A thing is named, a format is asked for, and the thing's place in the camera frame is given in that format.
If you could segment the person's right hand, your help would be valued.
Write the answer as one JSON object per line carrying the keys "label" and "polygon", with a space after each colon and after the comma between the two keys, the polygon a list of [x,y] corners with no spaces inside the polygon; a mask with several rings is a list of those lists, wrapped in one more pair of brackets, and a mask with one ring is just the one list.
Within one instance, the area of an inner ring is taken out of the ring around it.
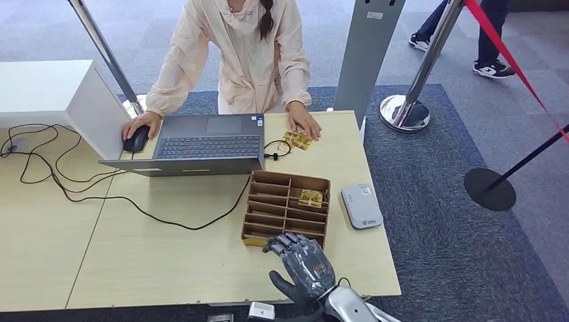
{"label": "person's right hand", "polygon": [[148,131],[148,139],[152,139],[155,136],[162,119],[163,116],[153,111],[146,111],[141,115],[136,116],[123,127],[122,139],[130,139],[136,130],[143,125],[150,128]]}

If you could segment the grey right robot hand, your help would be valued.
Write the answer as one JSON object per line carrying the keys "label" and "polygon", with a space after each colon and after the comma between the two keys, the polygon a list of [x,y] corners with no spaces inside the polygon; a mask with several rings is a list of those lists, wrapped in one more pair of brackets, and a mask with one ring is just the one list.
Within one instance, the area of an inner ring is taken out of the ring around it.
{"label": "grey right robot hand", "polygon": [[268,273],[271,283],[297,305],[307,306],[321,300],[335,288],[334,269],[314,239],[301,233],[285,232],[269,237],[264,253],[275,253],[292,281],[280,273]]}

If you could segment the person's left hand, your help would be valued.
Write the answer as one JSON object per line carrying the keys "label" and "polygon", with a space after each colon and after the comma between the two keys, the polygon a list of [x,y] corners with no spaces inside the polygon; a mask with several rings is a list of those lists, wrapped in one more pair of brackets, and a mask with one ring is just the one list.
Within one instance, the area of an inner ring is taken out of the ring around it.
{"label": "person's left hand", "polygon": [[303,131],[311,140],[318,141],[321,137],[321,127],[300,101],[291,101],[285,107],[290,130]]}

